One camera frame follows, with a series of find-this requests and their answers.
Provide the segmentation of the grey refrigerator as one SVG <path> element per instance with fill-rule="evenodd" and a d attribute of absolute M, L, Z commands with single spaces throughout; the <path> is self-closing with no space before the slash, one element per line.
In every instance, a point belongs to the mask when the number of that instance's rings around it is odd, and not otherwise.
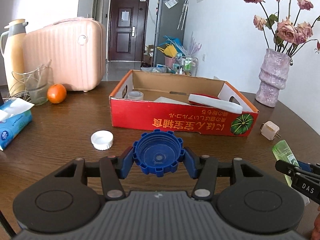
<path fill-rule="evenodd" d="M 180 17 L 183 21 L 183 5 L 186 0 L 158 0 L 156 30 L 154 40 L 153 66 L 164 64 L 165 58 L 157 47 L 164 47 L 167 37 L 178 38 L 183 42 L 184 30 L 178 29 Z"/>

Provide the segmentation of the pink suitcase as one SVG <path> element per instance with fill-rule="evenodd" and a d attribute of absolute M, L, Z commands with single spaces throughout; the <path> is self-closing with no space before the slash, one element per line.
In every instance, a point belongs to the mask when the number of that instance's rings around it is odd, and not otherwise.
<path fill-rule="evenodd" d="M 48 64 L 53 82 L 69 91 L 95 89 L 106 73 L 106 28 L 92 18 L 70 18 L 23 39 L 26 71 Z"/>

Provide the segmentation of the red white lint brush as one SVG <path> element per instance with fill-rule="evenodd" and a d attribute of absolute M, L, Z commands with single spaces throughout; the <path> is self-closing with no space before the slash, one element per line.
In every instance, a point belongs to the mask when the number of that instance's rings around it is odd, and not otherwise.
<path fill-rule="evenodd" d="M 243 107 L 239 104 L 221 99 L 211 98 L 205 95 L 190 94 L 188 100 L 192 103 L 214 107 L 220 110 L 227 111 L 229 113 L 241 114 L 243 111 Z"/>

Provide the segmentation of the white tape roll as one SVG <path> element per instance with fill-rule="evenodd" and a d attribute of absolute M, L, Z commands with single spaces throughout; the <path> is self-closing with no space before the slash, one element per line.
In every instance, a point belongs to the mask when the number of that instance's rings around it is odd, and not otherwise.
<path fill-rule="evenodd" d="M 130 100 L 144 100 L 144 93 L 140 91 L 130 91 L 127 94 L 127 98 Z"/>

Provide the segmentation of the blue ridged bottle cap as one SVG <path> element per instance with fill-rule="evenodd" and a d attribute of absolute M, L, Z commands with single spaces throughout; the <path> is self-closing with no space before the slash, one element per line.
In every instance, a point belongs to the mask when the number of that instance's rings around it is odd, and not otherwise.
<path fill-rule="evenodd" d="M 143 133 L 133 143 L 133 159 L 144 174 L 162 177 L 166 173 L 174 173 L 184 155 L 183 140 L 172 131 L 156 129 Z"/>

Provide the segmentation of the blue tissue pack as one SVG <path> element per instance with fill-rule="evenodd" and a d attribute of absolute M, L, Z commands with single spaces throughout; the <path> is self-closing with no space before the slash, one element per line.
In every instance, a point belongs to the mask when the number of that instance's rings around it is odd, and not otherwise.
<path fill-rule="evenodd" d="M 21 98 L 10 98 L 1 105 L 1 151 L 32 121 L 31 109 L 34 106 Z"/>

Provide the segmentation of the white ridged cap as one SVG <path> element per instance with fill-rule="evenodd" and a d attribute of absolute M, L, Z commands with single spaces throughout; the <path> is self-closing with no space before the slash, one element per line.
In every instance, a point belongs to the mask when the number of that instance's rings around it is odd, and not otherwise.
<path fill-rule="evenodd" d="M 93 147 L 99 151 L 105 151 L 112 147 L 114 136 L 110 131 L 100 130 L 91 135 Z"/>

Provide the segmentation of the dark brown door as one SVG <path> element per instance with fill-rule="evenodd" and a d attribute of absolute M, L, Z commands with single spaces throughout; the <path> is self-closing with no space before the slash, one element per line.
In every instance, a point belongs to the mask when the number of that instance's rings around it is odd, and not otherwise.
<path fill-rule="evenodd" d="M 108 60 L 142 61 L 149 0 L 111 0 Z"/>

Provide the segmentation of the dried pink roses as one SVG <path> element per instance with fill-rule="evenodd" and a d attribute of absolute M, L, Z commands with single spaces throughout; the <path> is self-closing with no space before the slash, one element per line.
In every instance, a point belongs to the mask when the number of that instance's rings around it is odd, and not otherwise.
<path fill-rule="evenodd" d="M 264 7 L 264 0 L 243 0 L 245 3 L 258 4 L 262 7 L 265 17 L 255 15 L 253 24 L 255 28 L 264 33 L 270 30 L 274 45 L 267 47 L 278 53 L 283 53 L 289 58 L 295 56 L 307 43 L 315 41 L 315 53 L 319 54 L 319 39 L 313 38 L 313 28 L 319 17 L 313 23 L 298 22 L 301 11 L 313 9 L 310 0 L 274 0 L 277 3 L 275 13 L 268 14 Z"/>

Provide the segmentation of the red cardboard box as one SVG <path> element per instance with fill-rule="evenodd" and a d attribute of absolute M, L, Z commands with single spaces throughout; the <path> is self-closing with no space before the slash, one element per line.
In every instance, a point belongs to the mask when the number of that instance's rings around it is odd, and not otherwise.
<path fill-rule="evenodd" d="M 130 100 L 130 91 L 144 93 L 144 100 Z M 239 104 L 241 114 L 189 102 L 190 94 L 205 95 Z M 160 96 L 188 103 L 155 102 Z M 110 96 L 114 127 L 163 131 L 196 132 L 202 135 L 246 137 L 259 110 L 231 84 L 222 80 L 177 74 L 129 71 Z"/>

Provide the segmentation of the purple textured vase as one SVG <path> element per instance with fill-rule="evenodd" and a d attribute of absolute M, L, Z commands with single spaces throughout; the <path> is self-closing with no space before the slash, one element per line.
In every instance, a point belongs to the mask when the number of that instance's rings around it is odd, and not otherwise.
<path fill-rule="evenodd" d="M 291 57 L 267 48 L 263 64 L 260 68 L 260 85 L 255 99 L 267 106 L 274 108 L 278 101 L 279 92 L 286 87 Z"/>

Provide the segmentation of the orange fruit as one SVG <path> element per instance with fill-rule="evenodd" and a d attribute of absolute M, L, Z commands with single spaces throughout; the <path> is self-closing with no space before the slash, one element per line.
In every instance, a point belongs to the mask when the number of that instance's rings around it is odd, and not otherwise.
<path fill-rule="evenodd" d="M 66 99 L 67 90 L 62 84 L 54 84 L 47 90 L 47 98 L 53 104 L 58 104 Z"/>

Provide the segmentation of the white cube plug adapter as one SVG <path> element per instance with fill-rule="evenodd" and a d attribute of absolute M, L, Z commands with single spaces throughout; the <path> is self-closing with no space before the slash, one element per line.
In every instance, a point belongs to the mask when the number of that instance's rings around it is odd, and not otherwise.
<path fill-rule="evenodd" d="M 270 141 L 280 138 L 279 131 L 280 128 L 272 121 L 267 121 L 260 126 L 260 134 Z"/>

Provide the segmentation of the beige thermos jug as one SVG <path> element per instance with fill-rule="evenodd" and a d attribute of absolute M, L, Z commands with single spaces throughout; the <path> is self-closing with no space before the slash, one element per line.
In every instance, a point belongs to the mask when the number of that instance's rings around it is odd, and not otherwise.
<path fill-rule="evenodd" d="M 6 31 L 1 34 L 1 55 L 10 96 L 25 90 L 20 74 L 25 72 L 22 43 L 27 25 L 25 19 L 13 20 L 4 27 Z"/>

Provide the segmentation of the clear glass cup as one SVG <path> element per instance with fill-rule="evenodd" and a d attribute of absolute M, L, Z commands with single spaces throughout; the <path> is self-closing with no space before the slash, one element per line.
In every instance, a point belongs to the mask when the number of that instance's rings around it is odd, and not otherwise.
<path fill-rule="evenodd" d="M 14 85 L 9 90 L 10 96 L 22 98 L 36 106 L 46 103 L 48 88 L 53 84 L 51 62 L 49 60 L 30 72 L 11 72 Z"/>

